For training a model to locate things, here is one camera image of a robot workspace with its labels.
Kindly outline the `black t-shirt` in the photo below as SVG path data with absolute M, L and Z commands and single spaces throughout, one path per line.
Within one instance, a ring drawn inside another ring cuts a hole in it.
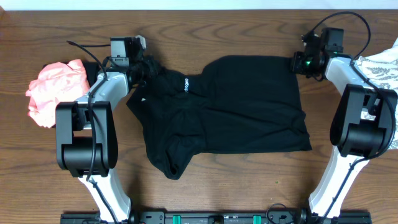
M 289 65 L 287 57 L 230 55 L 198 75 L 163 69 L 139 85 L 127 106 L 152 165 L 177 180 L 200 153 L 311 150 Z

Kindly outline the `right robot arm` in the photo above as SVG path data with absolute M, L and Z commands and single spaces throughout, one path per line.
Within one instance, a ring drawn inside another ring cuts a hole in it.
M 306 76 L 320 74 L 341 94 L 330 128 L 330 160 L 310 194 L 309 207 L 291 215 L 292 223 L 371 223 L 369 212 L 344 212 L 341 206 L 360 171 L 392 144 L 397 93 L 377 86 L 353 58 L 338 52 L 296 52 L 291 69 Z

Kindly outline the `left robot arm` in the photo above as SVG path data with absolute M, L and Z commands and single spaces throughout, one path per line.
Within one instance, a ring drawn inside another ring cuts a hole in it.
M 96 213 L 64 213 L 60 223 L 139 223 L 131 199 L 121 187 L 116 163 L 118 140 L 113 110 L 132 88 L 156 76 L 160 65 L 151 56 L 83 62 L 90 89 L 55 110 L 56 155 L 90 191 Z

